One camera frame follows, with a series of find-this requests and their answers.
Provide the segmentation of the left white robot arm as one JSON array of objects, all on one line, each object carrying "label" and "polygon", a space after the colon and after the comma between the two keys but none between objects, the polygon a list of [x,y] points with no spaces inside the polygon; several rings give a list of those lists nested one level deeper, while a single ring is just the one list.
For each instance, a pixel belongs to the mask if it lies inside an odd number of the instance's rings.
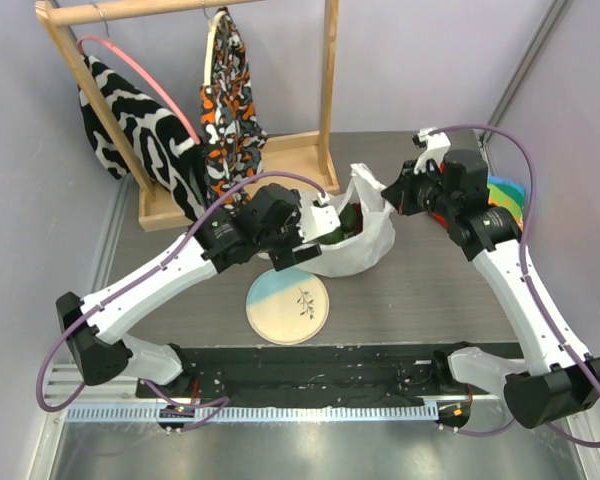
[{"label": "left white robot arm", "polygon": [[185,397],[192,369],[182,349],[132,337],[130,329],[180,292],[228,268],[266,254],[280,271],[320,255],[317,241],[340,225],[325,200],[301,198],[279,184],[261,187],[234,211],[208,209],[170,247],[123,279],[83,298],[56,302],[62,329],[83,382],[101,385],[119,375],[150,381],[170,398]]}]

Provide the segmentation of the white plastic bag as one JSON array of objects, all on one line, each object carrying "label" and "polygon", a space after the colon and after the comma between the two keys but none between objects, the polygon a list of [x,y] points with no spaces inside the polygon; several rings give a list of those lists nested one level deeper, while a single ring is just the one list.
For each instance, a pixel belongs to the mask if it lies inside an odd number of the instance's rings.
[{"label": "white plastic bag", "polygon": [[334,245],[320,244],[322,254],[319,257],[296,267],[315,275],[336,278],[356,275],[375,266],[395,241],[395,228],[390,220],[393,207],[381,197],[384,188],[366,164],[352,164],[346,191],[330,197],[329,204],[335,207],[339,216],[347,203],[360,203],[362,232]]}]

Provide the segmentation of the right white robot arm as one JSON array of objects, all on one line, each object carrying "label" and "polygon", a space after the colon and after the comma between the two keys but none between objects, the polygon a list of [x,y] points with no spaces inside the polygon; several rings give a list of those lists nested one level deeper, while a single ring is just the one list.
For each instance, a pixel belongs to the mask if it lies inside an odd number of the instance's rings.
[{"label": "right white robot arm", "polygon": [[443,218],[449,238],[487,281],[509,320],[522,360],[459,343],[435,357],[431,380],[445,395],[466,384],[499,396],[532,429],[593,407],[600,356],[574,335],[537,275],[514,216],[489,199],[488,168],[470,150],[441,162],[408,160],[382,196],[401,215]]}]

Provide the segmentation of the green fake fruit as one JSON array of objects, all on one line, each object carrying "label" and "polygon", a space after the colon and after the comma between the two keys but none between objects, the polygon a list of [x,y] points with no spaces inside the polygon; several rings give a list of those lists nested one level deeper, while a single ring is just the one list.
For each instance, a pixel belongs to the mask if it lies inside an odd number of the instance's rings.
[{"label": "green fake fruit", "polygon": [[363,230],[361,204],[347,203],[339,214],[340,226],[333,232],[317,239],[322,245],[334,245],[360,234]]}]

